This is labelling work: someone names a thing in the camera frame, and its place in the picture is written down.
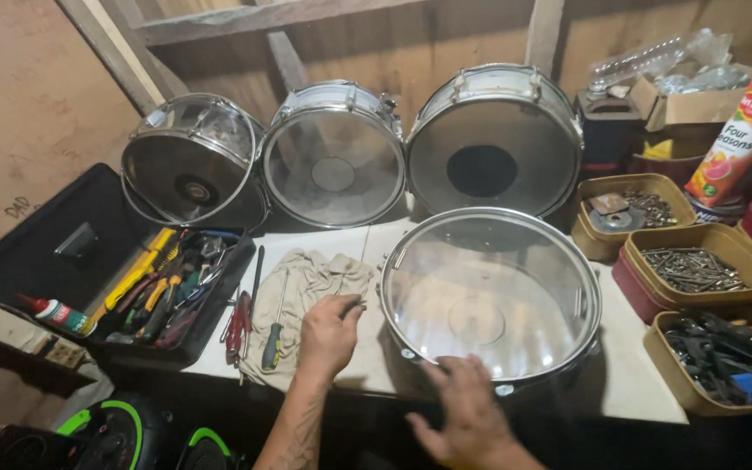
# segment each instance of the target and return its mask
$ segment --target person's hand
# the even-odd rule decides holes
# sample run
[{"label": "person's hand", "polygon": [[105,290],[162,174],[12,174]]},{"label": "person's hand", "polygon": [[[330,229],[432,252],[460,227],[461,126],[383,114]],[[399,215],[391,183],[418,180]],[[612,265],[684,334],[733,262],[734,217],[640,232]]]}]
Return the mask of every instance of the person's hand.
[{"label": "person's hand", "polygon": [[434,431],[417,413],[406,418],[422,446],[440,465],[455,470],[541,468],[512,435],[507,418],[492,399],[492,378],[483,362],[469,358],[439,357],[450,372],[423,362],[425,374],[440,393],[445,426]]},{"label": "person's hand", "polygon": [[353,357],[362,296],[326,295],[303,316],[298,371],[332,381]]}]

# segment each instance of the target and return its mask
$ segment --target marching drum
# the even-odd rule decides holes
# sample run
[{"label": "marching drum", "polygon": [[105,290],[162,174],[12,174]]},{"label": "marching drum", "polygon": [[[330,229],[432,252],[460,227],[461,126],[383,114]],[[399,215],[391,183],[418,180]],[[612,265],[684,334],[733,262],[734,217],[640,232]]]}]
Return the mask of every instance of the marching drum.
[{"label": "marching drum", "polygon": [[379,300],[401,356],[472,353],[500,396],[569,383],[600,350],[597,276],[561,232],[527,214],[443,212],[406,233],[380,268]]},{"label": "marching drum", "polygon": [[538,69],[461,70],[417,115],[409,186],[432,213],[493,206],[545,216],[571,194],[582,139],[564,93]]},{"label": "marching drum", "polygon": [[263,144],[272,199],[296,219],[350,228],[387,212],[404,192],[402,130],[395,103],[354,82],[292,91]]},{"label": "marching drum", "polygon": [[[121,157],[124,194],[166,225],[259,227],[271,210],[259,178],[262,125],[215,94],[186,94],[146,116]],[[127,184],[152,206],[135,204]]]}]

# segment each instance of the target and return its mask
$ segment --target white table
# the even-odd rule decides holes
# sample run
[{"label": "white table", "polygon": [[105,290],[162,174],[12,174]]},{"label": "white table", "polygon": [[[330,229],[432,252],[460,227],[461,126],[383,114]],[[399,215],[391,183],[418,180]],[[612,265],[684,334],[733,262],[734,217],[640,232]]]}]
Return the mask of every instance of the white table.
[{"label": "white table", "polygon": [[[337,231],[269,232],[256,238],[259,247],[266,247],[262,274],[270,272],[282,256],[292,248],[318,250],[331,259],[336,253],[360,259],[376,267],[383,261],[383,254],[393,249],[406,230],[414,227],[422,217],[413,208],[413,197],[405,201],[406,208],[394,208],[391,214],[367,227]],[[286,216],[277,214],[269,225],[286,222]],[[611,267],[593,263],[599,272],[602,291],[601,347],[604,353],[604,366],[587,367],[577,384],[565,392],[565,400],[572,409],[580,409],[583,414],[598,412],[605,416],[642,419],[658,422],[687,423],[686,414],[642,345],[646,326],[635,315],[622,292],[611,276]],[[251,290],[256,270],[256,256],[242,278],[242,289]],[[378,334],[384,318],[375,293],[377,278],[370,283],[365,297],[369,309],[359,322],[359,343],[350,361],[336,379],[336,385],[353,388],[362,393],[395,396],[397,390],[385,365],[383,343]],[[201,357],[184,372],[208,376],[239,379],[240,371],[225,361],[225,345],[219,342],[221,332],[228,322],[229,315],[223,315]]]}]

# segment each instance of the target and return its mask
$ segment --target beige rag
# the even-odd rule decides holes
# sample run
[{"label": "beige rag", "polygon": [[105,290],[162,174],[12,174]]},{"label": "beige rag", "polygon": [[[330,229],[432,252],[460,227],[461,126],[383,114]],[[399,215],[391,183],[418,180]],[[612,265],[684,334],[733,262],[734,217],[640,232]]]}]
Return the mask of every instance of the beige rag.
[{"label": "beige rag", "polygon": [[[263,371],[260,365],[272,324],[277,319],[281,302],[283,278],[289,271],[280,323],[280,360],[275,370]],[[373,268],[342,254],[327,261],[317,251],[300,248],[289,251],[260,284],[257,292],[252,338],[248,358],[240,361],[240,371],[249,379],[286,392],[298,366],[301,343],[301,321],[312,305],[328,294],[361,294],[368,292]]]}]

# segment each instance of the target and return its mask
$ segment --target juice carton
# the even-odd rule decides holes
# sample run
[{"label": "juice carton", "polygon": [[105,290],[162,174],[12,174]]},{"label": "juice carton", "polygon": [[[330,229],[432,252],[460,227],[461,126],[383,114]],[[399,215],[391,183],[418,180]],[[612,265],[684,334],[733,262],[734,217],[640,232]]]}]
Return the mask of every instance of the juice carton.
[{"label": "juice carton", "polygon": [[686,184],[706,207],[728,197],[752,163],[752,82],[733,117]]}]

